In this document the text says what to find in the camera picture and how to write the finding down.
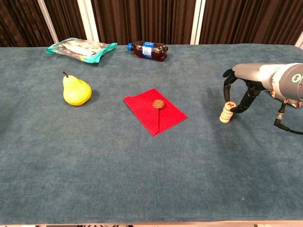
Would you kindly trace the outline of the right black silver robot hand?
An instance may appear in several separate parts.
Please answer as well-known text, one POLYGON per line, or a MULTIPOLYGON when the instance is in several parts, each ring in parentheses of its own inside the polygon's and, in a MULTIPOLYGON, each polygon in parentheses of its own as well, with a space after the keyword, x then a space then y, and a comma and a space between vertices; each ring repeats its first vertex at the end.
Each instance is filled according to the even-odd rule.
POLYGON ((230 111, 237 114, 246 111, 261 91, 271 90, 273 88, 272 77, 283 66, 284 64, 241 63, 228 69, 223 74, 225 78, 223 93, 226 102, 230 101, 231 84, 237 79, 243 80, 247 86, 247 91, 240 104, 232 107, 230 111))

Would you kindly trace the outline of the gold red snack package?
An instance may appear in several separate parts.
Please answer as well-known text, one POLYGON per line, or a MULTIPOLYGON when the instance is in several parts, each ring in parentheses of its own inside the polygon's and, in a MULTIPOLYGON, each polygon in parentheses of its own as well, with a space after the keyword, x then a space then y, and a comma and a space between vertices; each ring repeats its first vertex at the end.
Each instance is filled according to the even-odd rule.
MULTIPOLYGON (((275 99, 278 99, 280 101, 284 101, 286 98, 283 97, 283 96, 280 96, 278 93, 276 93, 275 91, 273 90, 270 90, 270 94, 273 98, 275 99)), ((287 100, 287 103, 291 106, 293 106, 294 108, 299 108, 299 107, 302 107, 303 106, 303 102, 301 101, 297 101, 297 100, 293 100, 293 99, 288 99, 287 100)))

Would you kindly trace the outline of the small cola bottle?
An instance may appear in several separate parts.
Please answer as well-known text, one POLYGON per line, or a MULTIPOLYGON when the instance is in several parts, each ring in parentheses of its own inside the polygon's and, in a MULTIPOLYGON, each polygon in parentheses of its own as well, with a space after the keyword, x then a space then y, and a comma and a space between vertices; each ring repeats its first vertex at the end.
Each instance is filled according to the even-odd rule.
POLYGON ((136 43, 129 43, 127 50, 134 52, 139 58, 164 61, 167 58, 168 46, 163 43, 137 41, 136 43))

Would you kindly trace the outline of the red envelope with gold seal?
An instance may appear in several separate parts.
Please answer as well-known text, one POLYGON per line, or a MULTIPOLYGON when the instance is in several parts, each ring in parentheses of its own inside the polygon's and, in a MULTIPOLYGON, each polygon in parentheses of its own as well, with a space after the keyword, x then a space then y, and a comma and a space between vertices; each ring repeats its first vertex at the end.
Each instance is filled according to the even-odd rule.
POLYGON ((187 119, 185 113, 155 88, 136 96, 127 96, 124 102, 152 136, 187 119))

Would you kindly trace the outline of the black pleated curtain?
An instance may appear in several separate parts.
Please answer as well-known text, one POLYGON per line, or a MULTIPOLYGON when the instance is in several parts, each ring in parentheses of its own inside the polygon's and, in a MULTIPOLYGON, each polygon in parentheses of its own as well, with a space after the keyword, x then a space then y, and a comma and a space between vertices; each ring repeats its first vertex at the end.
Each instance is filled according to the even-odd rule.
MULTIPOLYGON (((77 0, 44 0, 59 41, 86 39, 77 0)), ((89 0, 98 38, 188 44, 196 0, 89 0)), ((303 32, 303 0, 206 0, 199 44, 291 44, 303 32)), ((53 43, 38 0, 0 0, 0 47, 53 43)))

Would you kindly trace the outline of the teal snack bag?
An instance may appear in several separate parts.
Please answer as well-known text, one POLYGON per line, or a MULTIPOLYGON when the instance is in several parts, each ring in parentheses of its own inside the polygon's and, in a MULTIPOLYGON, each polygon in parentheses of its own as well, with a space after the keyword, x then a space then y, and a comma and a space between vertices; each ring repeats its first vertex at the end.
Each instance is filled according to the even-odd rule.
POLYGON ((68 38, 46 49, 48 54, 60 54, 86 63, 99 63, 101 58, 114 50, 117 43, 101 43, 78 38, 68 38))

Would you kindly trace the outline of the yellow pear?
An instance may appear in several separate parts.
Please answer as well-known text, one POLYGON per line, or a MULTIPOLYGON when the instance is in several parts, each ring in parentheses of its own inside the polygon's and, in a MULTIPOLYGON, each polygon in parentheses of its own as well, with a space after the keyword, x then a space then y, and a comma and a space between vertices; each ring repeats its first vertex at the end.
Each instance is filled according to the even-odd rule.
POLYGON ((64 100, 73 106, 81 106, 89 101, 92 95, 90 85, 73 75, 68 75, 65 71, 62 73, 64 100))

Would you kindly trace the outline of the teal table cloth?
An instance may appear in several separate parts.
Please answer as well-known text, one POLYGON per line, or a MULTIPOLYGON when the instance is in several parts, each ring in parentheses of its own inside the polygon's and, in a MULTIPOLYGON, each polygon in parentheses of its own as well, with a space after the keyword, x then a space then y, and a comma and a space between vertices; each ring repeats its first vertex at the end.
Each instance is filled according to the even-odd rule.
POLYGON ((303 220, 303 135, 261 92, 219 121, 223 73, 303 62, 291 45, 171 45, 163 62, 118 46, 98 64, 0 48, 0 224, 303 220), (63 98, 65 71, 88 83, 63 98), (152 136, 124 102, 155 88, 187 119, 152 136))

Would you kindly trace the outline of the wide white frame post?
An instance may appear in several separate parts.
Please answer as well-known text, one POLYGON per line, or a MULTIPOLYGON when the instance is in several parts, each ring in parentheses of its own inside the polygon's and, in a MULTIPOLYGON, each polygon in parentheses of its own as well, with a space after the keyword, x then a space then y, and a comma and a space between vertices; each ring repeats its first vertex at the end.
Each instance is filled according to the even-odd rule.
POLYGON ((298 40, 296 41, 295 46, 303 50, 303 31, 301 32, 298 40))
POLYGON ((77 2, 87 40, 99 42, 91 0, 77 0, 77 2))
POLYGON ((206 0, 196 0, 190 44, 198 45, 201 35, 206 0))

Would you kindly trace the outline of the thin white frame post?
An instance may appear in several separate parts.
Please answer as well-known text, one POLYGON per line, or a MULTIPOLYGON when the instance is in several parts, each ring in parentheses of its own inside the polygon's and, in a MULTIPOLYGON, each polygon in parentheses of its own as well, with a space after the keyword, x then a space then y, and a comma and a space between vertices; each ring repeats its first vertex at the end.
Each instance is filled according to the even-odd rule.
POLYGON ((51 37, 52 37, 52 40, 54 43, 58 43, 59 40, 58 40, 58 37, 57 37, 57 34, 56 34, 56 31, 55 31, 55 28, 53 26, 53 23, 52 23, 52 20, 51 20, 51 17, 49 15, 49 12, 48 12, 48 9, 46 7, 46 4, 45 4, 45 1, 44 0, 37 0, 38 4, 39 4, 39 7, 40 7, 40 10, 44 16, 44 19, 45 19, 45 22, 46 22, 46 25, 47 25, 47 28, 51 34, 51 37))

